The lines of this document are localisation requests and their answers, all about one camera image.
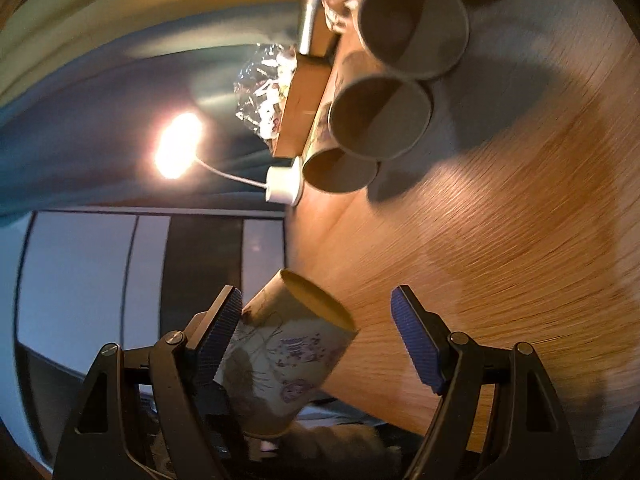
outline light bulb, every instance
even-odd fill
[[[178,178],[196,159],[202,137],[202,122],[196,114],[180,114],[162,133],[156,152],[156,167],[165,178]]]

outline stacked cups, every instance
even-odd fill
[[[433,105],[417,80],[441,76],[460,60],[468,17],[461,0],[322,3],[328,27],[343,38],[332,74],[334,98],[318,110],[303,174],[320,190],[350,192],[425,133]]]

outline cup rim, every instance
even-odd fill
[[[407,70],[407,69],[401,69],[398,68],[397,66],[394,66],[382,59],[380,59],[376,54],[373,53],[373,51],[371,50],[370,46],[367,44],[366,41],[364,41],[364,37],[362,35],[362,32],[360,30],[360,26],[359,23],[362,20],[362,9],[364,7],[366,7],[367,2],[369,0],[361,0],[360,3],[358,4],[358,9],[356,10],[355,16],[354,16],[354,25],[355,25],[355,30],[356,30],[356,34],[358,35],[358,38],[360,40],[360,44],[363,46],[364,50],[370,55],[373,56],[375,59],[377,59],[380,63],[382,63],[382,65],[391,73],[399,75],[399,76],[404,76],[405,78],[411,78],[411,79],[416,79],[416,80],[423,80],[423,81],[427,81],[427,80],[431,80],[431,79],[436,79],[439,78],[443,75],[445,75],[447,72],[449,72],[450,70],[453,69],[453,67],[455,67],[460,60],[462,59],[462,56],[464,56],[464,53],[466,52],[466,49],[468,47],[469,44],[469,37],[470,37],[470,23],[469,23],[469,13],[466,10],[465,4],[462,0],[455,0],[456,3],[458,4],[458,6],[460,7],[460,9],[462,10],[461,15],[464,17],[464,21],[465,21],[465,31],[466,31],[466,38],[465,38],[465,44],[463,45],[463,47],[461,48],[461,51],[459,53],[459,56],[457,56],[456,58],[452,58],[452,61],[449,63],[448,66],[445,67],[440,67],[439,70],[422,70],[422,69],[418,69],[418,70]]]
[[[304,305],[310,311],[316,314],[316,316],[324,319],[326,322],[331,323],[332,325],[337,326],[338,328],[346,330],[347,332],[351,332],[351,333],[358,332],[358,329],[356,328],[356,324],[353,320],[353,316],[351,315],[351,313],[346,309],[346,307],[342,303],[340,303],[340,301],[336,300],[327,291],[320,288],[315,283],[310,282],[308,279],[304,278],[303,276],[300,276],[298,273],[294,272],[293,270],[281,269],[278,273],[280,275],[280,279],[282,280],[282,283],[287,288],[287,291],[289,292],[289,294],[291,294],[294,298],[296,298],[301,303],[304,303],[295,294],[294,290],[292,290],[292,288],[288,286],[287,282],[289,283],[297,282],[299,285],[303,285],[309,292],[311,292],[316,298],[318,298],[322,303],[324,303],[329,311],[336,314],[335,319],[338,319],[339,322],[336,323],[334,320],[327,319],[325,317],[325,314],[326,314],[325,312],[318,312],[314,308],[314,305],[309,305],[304,303]]]
[[[417,90],[417,93],[419,93],[421,96],[424,97],[425,104],[429,105],[429,113],[426,116],[425,124],[424,124],[424,127],[423,127],[420,135],[415,137],[415,139],[411,143],[411,145],[405,146],[400,150],[396,150],[396,152],[394,152],[391,155],[373,156],[373,155],[365,155],[363,153],[354,152],[351,148],[348,148],[347,146],[343,145],[343,143],[340,142],[338,137],[335,136],[334,131],[332,129],[332,136],[334,136],[334,139],[335,139],[336,143],[338,144],[340,149],[343,150],[345,153],[347,153],[347,154],[349,154],[351,156],[354,156],[356,158],[363,158],[365,160],[375,160],[376,162],[385,162],[386,160],[393,160],[394,158],[398,158],[398,156],[404,155],[405,153],[408,153],[409,151],[411,151],[411,149],[413,149],[413,147],[418,143],[418,141],[426,133],[429,125],[431,124],[431,118],[433,117],[433,96],[431,95],[430,91],[427,91],[425,88],[423,88],[417,82],[415,82],[413,79],[409,79],[407,77],[404,77],[404,76],[402,76],[402,75],[400,75],[400,74],[398,74],[396,72],[387,71],[387,72],[374,72],[374,73],[370,73],[370,74],[364,74],[364,75],[355,77],[352,81],[350,81],[343,88],[340,88],[340,91],[335,95],[334,100],[331,103],[331,107],[329,108],[329,117],[328,117],[329,128],[332,127],[332,122],[333,122],[332,121],[332,117],[334,116],[332,114],[332,111],[334,110],[334,103],[336,101],[338,101],[338,99],[343,94],[343,92],[345,92],[346,90],[348,90],[349,88],[351,88],[352,86],[354,86],[356,84],[359,84],[359,83],[362,83],[365,80],[374,79],[374,78],[388,79],[388,80],[391,80],[391,81],[399,81],[401,84],[407,85],[410,88],[412,88],[413,90]]]
[[[311,168],[319,163],[319,159],[325,156],[328,156],[330,152],[340,152],[342,156],[348,156],[352,164],[359,164],[361,165],[360,166],[361,168],[366,170],[364,172],[366,176],[363,177],[363,179],[361,180],[361,182],[358,183],[357,186],[344,186],[340,189],[336,189],[336,188],[326,189],[328,186],[323,186],[319,182],[319,179],[316,179],[313,176],[310,177],[309,171],[311,171]],[[321,152],[315,152],[313,155],[311,155],[303,164],[302,172],[305,177],[305,182],[309,184],[311,187],[315,189],[319,189],[322,192],[335,193],[335,194],[353,193],[355,191],[363,189],[364,187],[367,187],[369,184],[373,182],[376,175],[378,174],[378,163],[375,160],[370,160],[367,158],[362,158],[360,156],[355,156],[353,155],[353,153],[347,152],[345,149],[343,149],[340,146],[334,146],[333,148],[322,150]]]

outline wooden table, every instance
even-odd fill
[[[361,327],[326,387],[426,430],[438,398],[389,311],[408,283],[480,344],[532,342],[581,457],[602,456],[640,404],[640,45],[611,0],[465,2],[470,44],[418,145],[290,212],[290,266]]]

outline wooden box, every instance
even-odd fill
[[[330,73],[327,60],[296,54],[296,71],[282,112],[280,133],[273,141],[273,156],[302,155]]]

